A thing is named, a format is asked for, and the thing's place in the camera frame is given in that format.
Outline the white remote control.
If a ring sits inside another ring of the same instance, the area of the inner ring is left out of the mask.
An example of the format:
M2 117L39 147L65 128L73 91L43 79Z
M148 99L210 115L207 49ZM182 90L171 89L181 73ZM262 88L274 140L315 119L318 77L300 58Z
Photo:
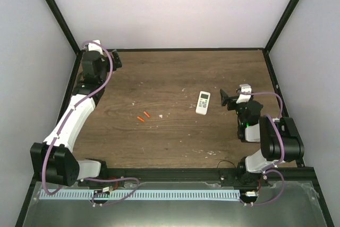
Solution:
M210 93L201 91L199 93L198 102L196 105L195 113L200 115L206 115L210 101Z

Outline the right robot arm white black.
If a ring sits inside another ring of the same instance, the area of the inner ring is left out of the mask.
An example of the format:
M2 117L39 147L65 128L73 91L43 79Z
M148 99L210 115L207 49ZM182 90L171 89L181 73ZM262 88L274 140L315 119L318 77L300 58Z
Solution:
M236 180L248 186L261 174L277 168L282 163L302 161L304 144L291 117L283 116L283 100L274 92L254 93L248 84L240 85L236 96L220 90L221 106L237 115L237 137L242 142L258 142L260 149L244 157L236 167ZM263 105L254 100L257 95L274 95L279 101L278 117L262 115Z

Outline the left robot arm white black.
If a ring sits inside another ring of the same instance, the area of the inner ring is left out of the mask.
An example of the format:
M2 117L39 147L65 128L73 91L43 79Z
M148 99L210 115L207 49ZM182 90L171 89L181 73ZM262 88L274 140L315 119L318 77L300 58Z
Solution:
M100 48L89 48L82 54L82 70L76 77L70 103L52 133L42 143L34 143L30 156L34 176L39 181L72 186L76 181L90 178L96 186L108 182L103 161L76 160L73 155L75 141L89 115L98 105L105 91L110 71L122 67L116 50L106 57Z

